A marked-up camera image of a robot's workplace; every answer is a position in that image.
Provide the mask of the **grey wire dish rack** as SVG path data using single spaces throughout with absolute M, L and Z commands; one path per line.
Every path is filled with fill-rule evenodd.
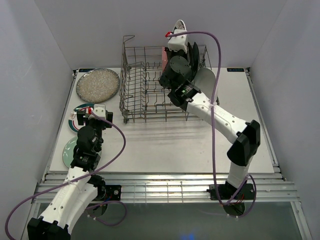
M 119 109 L 124 123 L 182 118 L 193 114 L 173 105 L 169 90 L 163 88 L 162 46 L 128 46 L 134 36 L 123 37 Z M 198 45 L 199 67 L 211 68 L 206 45 Z

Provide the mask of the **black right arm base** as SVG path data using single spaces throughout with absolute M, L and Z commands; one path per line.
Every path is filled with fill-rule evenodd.
M 218 193 L 220 195 L 221 200 L 229 200 L 237 190 L 232 185 L 228 185 L 227 183 L 218 184 L 217 187 L 218 187 Z M 218 199 L 214 184 L 210 184 L 209 188 L 206 191 L 210 194 L 211 200 Z M 254 190 L 253 184 L 245 183 L 233 199 L 234 200 L 253 200 L 254 196 L 255 196 L 255 190 Z

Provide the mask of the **pink dotted scalloped plate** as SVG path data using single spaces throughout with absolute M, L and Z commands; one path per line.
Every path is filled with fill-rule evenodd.
M 167 56 L 167 51 L 166 51 L 166 47 L 162 47 L 162 50 L 161 50 L 161 67 L 162 67 L 162 72 L 165 71 L 165 68 L 166 68 L 166 65 L 168 63 L 168 56 Z

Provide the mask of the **white oval plate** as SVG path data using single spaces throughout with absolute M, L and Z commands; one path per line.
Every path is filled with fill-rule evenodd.
M 200 68 L 192 83 L 210 100 L 216 83 L 215 73 L 209 68 Z

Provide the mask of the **white plate steam logo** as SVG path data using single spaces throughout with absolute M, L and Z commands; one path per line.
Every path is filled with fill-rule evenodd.
M 176 31 L 187 31 L 186 25 L 182 19 L 177 20 L 174 24 L 173 32 L 175 33 Z

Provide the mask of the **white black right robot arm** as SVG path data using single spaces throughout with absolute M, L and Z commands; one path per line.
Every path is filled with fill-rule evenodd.
M 226 153 L 230 160 L 228 177 L 215 190 L 221 199 L 237 199 L 244 193 L 250 163 L 261 143 L 261 126 L 256 120 L 248 122 L 224 110 L 195 85 L 195 82 L 213 85 L 217 82 L 214 72 L 200 68 L 199 62 L 197 44 L 188 45 L 186 51 L 164 47 L 159 84 L 169 90 L 167 96 L 173 105 L 204 120 L 230 142 Z

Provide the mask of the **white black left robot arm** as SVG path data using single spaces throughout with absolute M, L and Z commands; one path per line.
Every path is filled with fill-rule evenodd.
M 61 187 L 49 206 L 27 224 L 30 240 L 69 240 L 72 230 L 89 203 L 106 195 L 102 177 L 93 175 L 101 159 L 103 130 L 111 128 L 113 113 L 96 104 L 89 112 L 76 113 L 81 128 L 73 160 Z

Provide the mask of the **black floral square plate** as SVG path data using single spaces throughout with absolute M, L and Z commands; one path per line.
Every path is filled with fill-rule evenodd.
M 187 57 L 188 57 L 188 64 L 190 68 L 189 80 L 193 80 L 193 66 L 194 66 L 194 56 L 193 56 L 193 47 L 188 42 L 187 43 Z

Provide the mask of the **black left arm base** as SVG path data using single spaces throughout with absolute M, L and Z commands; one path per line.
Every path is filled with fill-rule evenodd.
M 103 177 L 99 175 L 92 175 L 88 181 L 89 184 L 97 188 L 97 196 L 95 201 L 120 201 L 122 186 L 106 184 Z

